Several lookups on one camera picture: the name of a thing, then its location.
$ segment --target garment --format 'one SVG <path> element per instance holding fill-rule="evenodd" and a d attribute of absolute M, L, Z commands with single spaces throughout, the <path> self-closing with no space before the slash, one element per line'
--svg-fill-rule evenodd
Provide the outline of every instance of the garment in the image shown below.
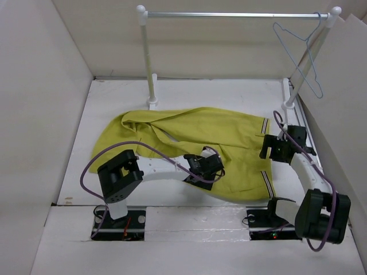
<path fill-rule="evenodd" d="M 275 193 L 270 160 L 259 157 L 269 126 L 268 119 L 263 117 L 209 107 L 130 111 L 110 122 L 92 154 L 95 156 L 110 145 L 129 140 L 147 143 L 172 158 L 200 155 L 203 146 L 208 145 L 220 153 L 225 176 L 214 183 L 211 191 L 201 190 L 231 202 L 271 198 Z M 118 147 L 102 155 L 90 172 L 96 172 L 100 165 L 126 149 L 148 158 L 159 157 L 138 145 Z"/>

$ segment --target white panel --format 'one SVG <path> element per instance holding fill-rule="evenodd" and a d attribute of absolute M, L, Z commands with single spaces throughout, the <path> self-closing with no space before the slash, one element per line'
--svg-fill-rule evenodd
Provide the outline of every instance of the white panel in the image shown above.
<path fill-rule="evenodd" d="M 319 253 L 301 241 L 95 242 L 92 210 L 51 209 L 32 275 L 365 274 L 349 229 Z"/>
<path fill-rule="evenodd" d="M 325 171 L 331 174 L 341 168 L 345 174 L 345 177 L 334 175 L 333 178 L 337 187 L 352 198 L 353 213 L 350 217 L 354 231 L 359 236 L 365 235 L 367 210 L 367 146 L 364 139 L 367 135 L 366 45 L 367 26 L 362 21 L 352 15 L 345 22 L 338 20 L 315 60 L 324 97 L 318 100 L 306 85 L 302 86 L 300 92 L 336 157 L 336 163 L 340 165 L 326 164 L 335 163 L 333 155 L 324 157 L 323 166 L 327 165 L 329 169 Z M 324 146 L 320 146 L 317 140 L 315 142 L 320 155 L 325 155 L 326 152 L 320 151 L 326 150 Z M 365 238 L 359 238 L 358 241 L 359 247 L 366 246 Z"/>
<path fill-rule="evenodd" d="M 217 107 L 272 118 L 273 110 L 283 113 L 282 81 L 279 80 L 161 80 L 157 96 L 159 110 Z M 91 151 L 103 129 L 117 115 L 135 109 L 147 109 L 147 81 L 93 81 L 74 148 L 65 174 L 58 204 L 98 205 L 100 199 L 81 189 L 79 177 L 91 157 Z M 271 123 L 271 133 L 279 129 Z M 278 196 L 301 202 L 302 186 L 286 163 L 272 163 L 274 188 Z M 100 191 L 96 174 L 87 173 L 85 184 Z M 140 184 L 127 198 L 132 206 L 214 206 L 227 202 L 206 195 L 188 184 L 161 180 Z"/>
<path fill-rule="evenodd" d="M 144 76 L 135 8 L 234 13 L 327 12 L 333 0 L 54 0 L 94 75 Z M 158 77 L 283 78 L 294 70 L 271 19 L 148 19 L 153 71 Z M 283 20 L 306 37 L 316 21 Z M 304 44 L 284 35 L 299 60 Z"/>
<path fill-rule="evenodd" d="M 147 207 L 145 241 L 243 242 L 249 231 L 242 223 L 246 208 Z"/>
<path fill-rule="evenodd" d="M 92 75 L 50 0 L 0 8 L 0 273 L 26 275 Z"/>

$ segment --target white vertical post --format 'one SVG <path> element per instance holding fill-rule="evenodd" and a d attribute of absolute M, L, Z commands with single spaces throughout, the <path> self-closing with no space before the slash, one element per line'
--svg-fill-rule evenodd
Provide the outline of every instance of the white vertical post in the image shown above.
<path fill-rule="evenodd" d="M 147 19 L 148 19 L 148 11 L 145 10 L 144 6 L 139 5 L 136 7 L 136 12 L 138 13 L 140 30 L 142 33 L 145 70 L 146 70 L 147 79 L 148 79 L 149 98 L 148 98 L 147 103 L 149 107 L 155 107 L 158 105 L 158 99 L 155 97 L 155 94 L 154 94 L 154 81 L 153 81 L 153 75 L 151 72 L 151 62 L 150 62 L 149 47 L 148 47 L 148 36 L 147 36 L 147 28 L 146 28 Z"/>
<path fill-rule="evenodd" d="M 329 33 L 331 27 L 335 24 L 338 16 L 341 14 L 341 12 L 342 12 L 342 9 L 340 7 L 333 7 L 331 12 L 329 13 L 329 17 L 326 20 L 325 28 L 321 31 L 317 41 L 314 42 L 314 44 L 312 45 L 312 47 L 310 49 L 311 56 L 312 56 L 313 60 L 315 60 L 317 54 L 319 53 L 319 51 L 321 49 L 322 44 L 325 42 L 327 34 Z M 305 66 L 302 70 L 303 75 L 307 76 L 310 69 L 311 69 L 311 60 L 308 59 L 307 63 L 305 64 Z M 293 101 L 297 97 L 303 82 L 304 82 L 304 78 L 302 77 L 302 75 L 300 75 L 297 82 L 294 85 L 294 89 L 293 89 L 293 92 L 292 92 L 290 98 L 282 104 L 282 108 L 284 110 L 294 108 L 294 102 Z"/>

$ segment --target black and white stripe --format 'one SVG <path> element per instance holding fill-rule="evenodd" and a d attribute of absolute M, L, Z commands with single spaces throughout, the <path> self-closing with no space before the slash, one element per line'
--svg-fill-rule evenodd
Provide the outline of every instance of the black and white stripe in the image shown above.
<path fill-rule="evenodd" d="M 261 174 L 263 176 L 263 179 L 265 181 L 266 187 L 268 189 L 269 197 L 272 199 L 274 197 L 274 191 L 273 191 L 273 188 L 271 187 L 271 183 L 270 183 L 269 177 L 268 177 L 268 175 L 267 175 L 267 173 L 265 171 L 261 171 Z"/>
<path fill-rule="evenodd" d="M 261 128 L 261 133 L 266 132 L 266 127 L 268 126 L 269 119 L 264 119 L 263 121 L 263 127 Z"/>

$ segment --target silver horizontal bar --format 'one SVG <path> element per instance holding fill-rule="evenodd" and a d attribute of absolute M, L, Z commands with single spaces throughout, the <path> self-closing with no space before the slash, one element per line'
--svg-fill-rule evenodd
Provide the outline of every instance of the silver horizontal bar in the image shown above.
<path fill-rule="evenodd" d="M 321 14 L 326 20 L 329 14 Z M 287 14 L 287 13 L 156 13 L 148 11 L 148 18 L 288 18 L 288 19 L 319 19 L 318 14 Z"/>

